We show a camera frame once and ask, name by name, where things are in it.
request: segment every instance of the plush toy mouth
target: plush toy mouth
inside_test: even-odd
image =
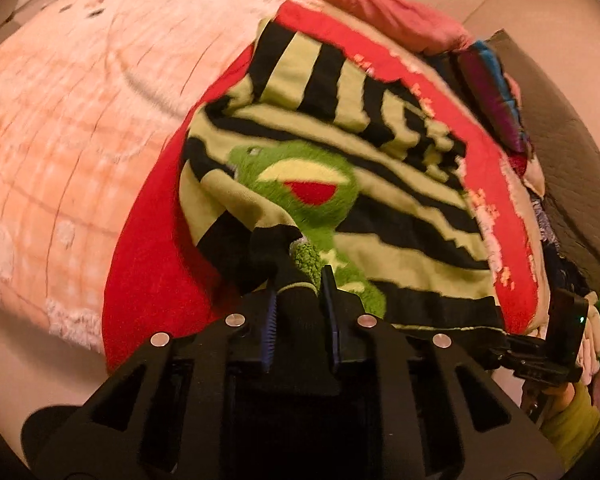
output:
[[[303,204],[322,205],[331,200],[336,193],[335,184],[324,182],[300,182],[297,180],[285,181],[285,186]]]

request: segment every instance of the pink fabric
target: pink fabric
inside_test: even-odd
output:
[[[465,48],[474,42],[469,32],[435,9],[406,0],[325,0],[373,25],[411,52],[431,56]]]

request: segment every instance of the striped fabric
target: striped fabric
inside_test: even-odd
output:
[[[241,161],[251,155],[273,158],[245,185],[244,172],[257,164]],[[198,249],[242,293],[274,274],[278,289],[308,282],[290,257],[307,238],[319,250],[333,243],[318,251],[320,265],[331,264],[338,286],[359,294],[367,311],[406,330],[501,333],[458,156],[464,144],[400,82],[376,80],[333,45],[263,22],[247,75],[192,117],[180,205]],[[328,188],[334,174],[340,180],[327,209],[286,206],[306,186]],[[346,186],[340,221],[334,211],[345,207],[338,193]],[[360,282],[340,283],[340,266]],[[383,298],[381,310],[365,303],[364,287]]]

